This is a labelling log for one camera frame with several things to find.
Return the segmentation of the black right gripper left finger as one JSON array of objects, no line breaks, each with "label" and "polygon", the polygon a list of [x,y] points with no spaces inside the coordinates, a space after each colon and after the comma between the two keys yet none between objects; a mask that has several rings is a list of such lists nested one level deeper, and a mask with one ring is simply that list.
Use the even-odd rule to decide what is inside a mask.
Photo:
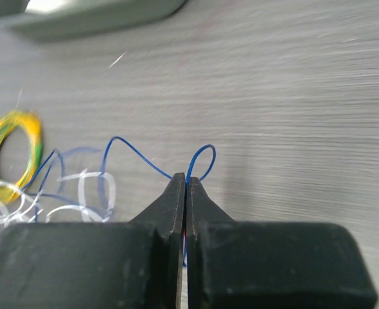
[{"label": "black right gripper left finger", "polygon": [[0,233],[0,308],[179,308],[185,177],[118,223],[30,223]]}]

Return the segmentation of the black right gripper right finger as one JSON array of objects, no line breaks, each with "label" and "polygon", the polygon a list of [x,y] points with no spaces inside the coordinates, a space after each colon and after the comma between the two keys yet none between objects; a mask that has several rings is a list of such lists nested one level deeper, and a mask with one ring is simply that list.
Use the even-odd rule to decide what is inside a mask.
[{"label": "black right gripper right finger", "polygon": [[374,308],[358,243],[329,222],[236,221],[192,178],[186,193],[190,308]]}]

